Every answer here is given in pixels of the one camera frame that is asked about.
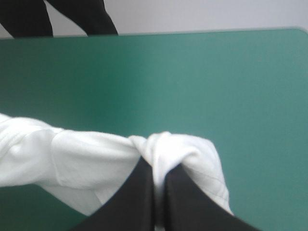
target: white wall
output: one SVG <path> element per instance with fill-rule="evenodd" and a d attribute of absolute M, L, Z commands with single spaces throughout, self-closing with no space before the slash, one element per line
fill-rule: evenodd
<path fill-rule="evenodd" d="M 105 0 L 119 34 L 300 27 L 308 0 Z M 55 36 L 85 35 L 47 4 Z M 0 26 L 0 38 L 10 37 Z"/>

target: black cloth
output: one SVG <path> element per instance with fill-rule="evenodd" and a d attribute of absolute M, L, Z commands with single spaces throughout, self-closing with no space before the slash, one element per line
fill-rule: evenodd
<path fill-rule="evenodd" d="M 103 0 L 47 0 L 87 35 L 117 35 Z M 0 0 L 0 24 L 14 37 L 53 36 L 43 0 Z"/>
<path fill-rule="evenodd" d="M 111 199 L 71 231 L 153 231 L 151 166 L 141 157 Z"/>
<path fill-rule="evenodd" d="M 212 201 L 181 165 L 166 176 L 164 201 L 166 231 L 257 231 Z"/>
<path fill-rule="evenodd" d="M 166 176 L 166 231 L 258 231 L 230 215 L 187 175 L 181 165 Z M 71 231 L 154 231 L 152 168 L 141 157 L 114 196 Z"/>

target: white cloth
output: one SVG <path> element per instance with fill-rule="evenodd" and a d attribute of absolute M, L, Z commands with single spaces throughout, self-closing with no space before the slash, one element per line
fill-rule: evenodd
<path fill-rule="evenodd" d="M 220 159 L 209 140 L 169 132 L 124 138 L 0 114 L 0 187 L 34 183 L 85 215 L 110 199 L 141 155 L 153 169 L 158 218 L 165 176 L 179 163 L 204 193 L 232 214 Z"/>

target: trouser leg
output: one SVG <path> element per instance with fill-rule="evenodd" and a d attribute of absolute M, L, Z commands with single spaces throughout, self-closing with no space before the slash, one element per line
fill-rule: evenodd
<path fill-rule="evenodd" d="M 0 23 L 14 38 L 52 36 L 43 0 L 0 0 Z"/>
<path fill-rule="evenodd" d="M 87 35 L 117 34 L 103 0 L 47 0 L 54 8 L 79 25 Z"/>

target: green surface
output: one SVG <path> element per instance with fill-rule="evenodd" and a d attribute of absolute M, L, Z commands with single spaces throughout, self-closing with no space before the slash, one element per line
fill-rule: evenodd
<path fill-rule="evenodd" d="M 307 230 L 303 31 L 0 40 L 0 77 L 0 112 L 11 116 L 208 138 L 238 217 L 264 231 Z M 84 218 L 38 187 L 0 189 L 0 201 L 1 230 L 65 230 Z"/>

